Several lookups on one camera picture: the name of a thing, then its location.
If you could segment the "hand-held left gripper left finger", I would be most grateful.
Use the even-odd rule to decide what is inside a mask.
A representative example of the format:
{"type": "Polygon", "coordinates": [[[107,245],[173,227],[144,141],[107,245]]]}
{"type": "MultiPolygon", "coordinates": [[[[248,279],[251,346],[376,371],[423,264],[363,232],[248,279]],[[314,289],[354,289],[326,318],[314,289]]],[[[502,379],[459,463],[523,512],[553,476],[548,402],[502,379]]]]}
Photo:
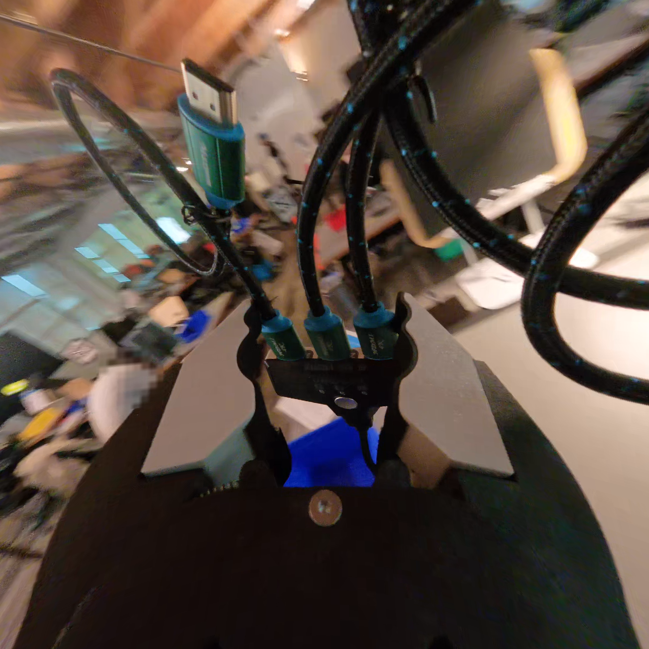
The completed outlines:
{"type": "Polygon", "coordinates": [[[260,329],[246,300],[184,358],[142,465],[145,476],[193,469],[239,476],[253,459],[277,464],[277,431],[256,382],[260,329]]]}

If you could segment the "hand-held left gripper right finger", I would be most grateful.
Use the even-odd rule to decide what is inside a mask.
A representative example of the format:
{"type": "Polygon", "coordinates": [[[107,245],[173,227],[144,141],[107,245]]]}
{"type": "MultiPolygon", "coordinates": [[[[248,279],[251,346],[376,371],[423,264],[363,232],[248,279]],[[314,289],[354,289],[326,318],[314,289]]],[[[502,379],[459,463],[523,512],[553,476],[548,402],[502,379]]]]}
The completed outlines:
{"type": "Polygon", "coordinates": [[[378,467],[435,488],[453,468],[498,479],[515,470],[473,357],[409,293],[395,321],[398,372],[379,434],[378,467]]]}

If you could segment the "black hdmi switch box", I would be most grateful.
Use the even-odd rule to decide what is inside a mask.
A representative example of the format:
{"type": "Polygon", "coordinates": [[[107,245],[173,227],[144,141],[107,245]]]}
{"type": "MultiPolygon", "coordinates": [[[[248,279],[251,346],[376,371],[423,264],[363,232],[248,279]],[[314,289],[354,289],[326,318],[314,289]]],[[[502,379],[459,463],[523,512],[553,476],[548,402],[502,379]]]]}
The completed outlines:
{"type": "Polygon", "coordinates": [[[395,360],[350,357],[283,361],[268,357],[264,364],[279,396],[325,405],[363,432],[372,426],[377,410],[394,401],[401,380],[395,360]]]}

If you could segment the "large blue bin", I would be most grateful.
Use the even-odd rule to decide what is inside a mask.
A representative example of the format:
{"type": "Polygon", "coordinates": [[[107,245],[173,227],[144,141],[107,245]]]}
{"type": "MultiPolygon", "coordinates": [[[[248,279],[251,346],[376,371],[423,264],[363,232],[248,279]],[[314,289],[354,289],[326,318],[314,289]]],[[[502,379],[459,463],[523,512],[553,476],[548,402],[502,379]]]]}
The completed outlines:
{"type": "Polygon", "coordinates": [[[289,442],[288,449],[291,472],[285,488],[364,488],[375,481],[358,431],[340,417],[289,442]]]}

